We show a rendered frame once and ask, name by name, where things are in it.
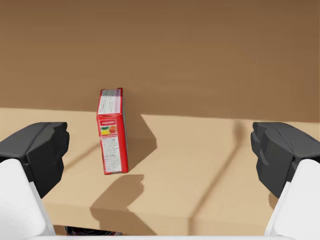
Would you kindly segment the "red carton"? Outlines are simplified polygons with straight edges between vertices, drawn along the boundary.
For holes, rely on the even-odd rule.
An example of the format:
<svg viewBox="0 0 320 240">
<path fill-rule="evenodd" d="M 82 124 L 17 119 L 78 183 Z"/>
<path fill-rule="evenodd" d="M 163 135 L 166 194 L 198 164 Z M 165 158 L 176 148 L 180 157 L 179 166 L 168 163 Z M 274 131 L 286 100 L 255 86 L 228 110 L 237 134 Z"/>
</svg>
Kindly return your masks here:
<svg viewBox="0 0 320 240">
<path fill-rule="evenodd" d="M 102 89 L 96 121 L 105 175 L 127 173 L 128 146 L 123 89 Z"/>
</svg>

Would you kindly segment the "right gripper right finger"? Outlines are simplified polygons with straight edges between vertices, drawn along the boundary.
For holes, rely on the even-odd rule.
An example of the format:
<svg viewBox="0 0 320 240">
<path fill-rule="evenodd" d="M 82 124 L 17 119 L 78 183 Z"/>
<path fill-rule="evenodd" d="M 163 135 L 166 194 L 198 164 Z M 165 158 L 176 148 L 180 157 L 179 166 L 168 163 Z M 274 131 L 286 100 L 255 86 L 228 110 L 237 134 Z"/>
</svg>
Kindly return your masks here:
<svg viewBox="0 0 320 240">
<path fill-rule="evenodd" d="M 320 236 L 320 141 L 282 122 L 254 122 L 260 182 L 278 199 L 265 236 Z"/>
</svg>

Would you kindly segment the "pale wooden shelf unit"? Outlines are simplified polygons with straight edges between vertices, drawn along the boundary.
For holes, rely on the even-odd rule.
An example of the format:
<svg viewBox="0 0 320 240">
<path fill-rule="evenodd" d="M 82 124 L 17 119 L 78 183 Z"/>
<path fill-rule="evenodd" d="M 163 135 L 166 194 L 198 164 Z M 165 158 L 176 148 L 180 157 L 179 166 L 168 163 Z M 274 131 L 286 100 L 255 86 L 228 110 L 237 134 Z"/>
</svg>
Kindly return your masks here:
<svg viewBox="0 0 320 240">
<path fill-rule="evenodd" d="M 65 226 L 262 235 L 253 122 L 320 140 L 320 0 L 0 0 L 0 141 L 67 122 L 43 199 Z M 105 175 L 100 91 L 123 89 L 128 172 Z"/>
</svg>

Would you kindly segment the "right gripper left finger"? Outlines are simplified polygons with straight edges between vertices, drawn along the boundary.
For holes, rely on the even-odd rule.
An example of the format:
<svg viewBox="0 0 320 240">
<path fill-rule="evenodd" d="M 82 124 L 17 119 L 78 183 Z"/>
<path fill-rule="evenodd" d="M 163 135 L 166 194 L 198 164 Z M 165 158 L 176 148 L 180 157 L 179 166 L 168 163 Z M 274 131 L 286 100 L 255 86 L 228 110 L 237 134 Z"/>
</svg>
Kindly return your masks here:
<svg viewBox="0 0 320 240">
<path fill-rule="evenodd" d="M 0 236 L 55 236 L 42 202 L 61 180 L 66 122 L 38 122 L 0 141 Z"/>
</svg>

